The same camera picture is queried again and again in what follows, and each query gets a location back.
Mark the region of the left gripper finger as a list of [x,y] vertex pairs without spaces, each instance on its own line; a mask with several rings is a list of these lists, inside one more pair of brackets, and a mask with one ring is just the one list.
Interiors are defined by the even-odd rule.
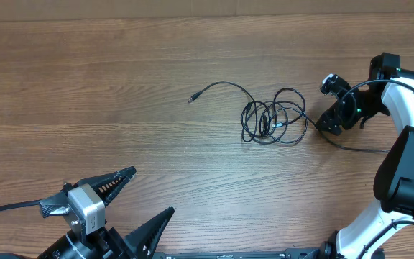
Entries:
[[175,213],[169,206],[151,220],[126,235],[124,242],[129,250],[129,257],[136,259],[152,259],[164,229]]
[[104,205],[108,206],[130,182],[136,172],[135,167],[131,166],[113,173],[81,179],[74,186],[88,184]]

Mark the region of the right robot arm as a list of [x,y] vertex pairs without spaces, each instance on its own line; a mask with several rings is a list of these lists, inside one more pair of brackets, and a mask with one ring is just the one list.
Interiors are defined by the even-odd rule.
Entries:
[[371,59],[365,85],[367,90],[336,74],[326,76],[321,92],[334,95],[336,102],[320,116],[316,129],[340,135],[383,113],[392,117],[398,138],[376,172],[373,202],[309,258],[383,258],[382,245],[414,226],[414,71],[401,68],[399,55],[382,53]]

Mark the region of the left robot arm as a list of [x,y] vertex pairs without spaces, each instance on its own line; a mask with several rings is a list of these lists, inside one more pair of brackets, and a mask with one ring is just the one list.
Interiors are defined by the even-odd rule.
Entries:
[[175,213],[168,207],[125,237],[106,229],[106,208],[132,179],[136,169],[65,183],[59,193],[34,201],[0,206],[0,212],[28,206],[40,208],[42,217],[61,216],[70,226],[39,258],[152,258],[164,229]]

